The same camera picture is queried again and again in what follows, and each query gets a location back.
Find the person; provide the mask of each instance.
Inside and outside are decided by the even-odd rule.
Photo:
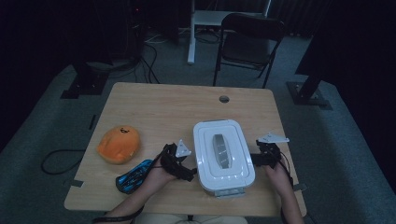
[[[288,224],[304,223],[304,220],[301,216],[299,205],[297,203],[297,199],[294,195],[294,191],[289,181],[289,177],[283,170],[283,167],[279,163],[277,163],[274,169],[272,169],[270,166],[264,166],[264,169],[270,182],[272,183],[276,192],[280,196],[283,214]],[[153,196],[157,191],[162,189],[167,183],[175,179],[176,177],[174,175],[168,174],[161,167],[160,160],[156,160],[154,164],[154,168],[152,168],[149,171],[142,185],[136,191],[130,194],[123,202],[117,205],[114,209],[107,212],[104,217],[99,217],[96,220],[94,219],[93,223],[99,223],[99,224],[133,223],[132,219],[134,219],[134,217],[139,216],[140,212],[143,210],[144,204],[149,200],[149,198]],[[122,220],[118,218],[118,217],[127,217],[127,216],[130,217],[127,220]],[[186,221],[184,223],[200,223],[200,222]],[[227,222],[224,221],[223,219],[222,223],[232,223],[232,222],[231,221]],[[240,221],[235,223],[242,224],[247,222]]]

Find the white lid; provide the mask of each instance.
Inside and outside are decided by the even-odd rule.
[[[236,121],[199,122],[193,135],[198,175],[206,190],[245,188],[253,183],[253,162]]]

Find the gray carpet floor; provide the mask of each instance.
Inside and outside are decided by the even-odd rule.
[[[144,59],[162,84],[212,84],[217,45],[213,35],[198,34],[195,64],[187,64],[188,34],[178,44],[161,36],[145,47]],[[307,185],[304,199],[310,216],[306,223],[395,223],[396,197],[382,175],[359,128],[337,89],[322,82],[319,90],[332,110],[314,105],[295,105],[286,82],[304,82],[294,72],[309,39],[285,37],[276,55],[267,89],[273,91],[300,182]],[[93,63],[101,69],[107,65]],[[40,164],[51,151],[84,149],[114,83],[147,82],[149,69],[110,73],[101,95],[61,99],[76,72],[66,67],[49,85],[29,118],[0,154],[0,223],[90,223],[103,212],[68,211],[64,199],[77,168],[62,175],[47,175]],[[218,86],[260,88],[256,71],[224,66]],[[83,152],[54,155],[45,165],[60,171],[78,161]],[[247,217],[249,224],[281,223],[279,217]]]

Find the chair backrest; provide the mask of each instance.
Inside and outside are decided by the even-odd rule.
[[[243,13],[228,14],[221,22],[221,31],[233,30],[239,34],[280,41],[285,35],[285,24],[264,16],[250,16]]]

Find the person's right hand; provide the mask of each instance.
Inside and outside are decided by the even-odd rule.
[[[280,197],[286,197],[294,194],[289,177],[279,162],[276,163],[274,169],[269,165],[265,165],[264,170]]]

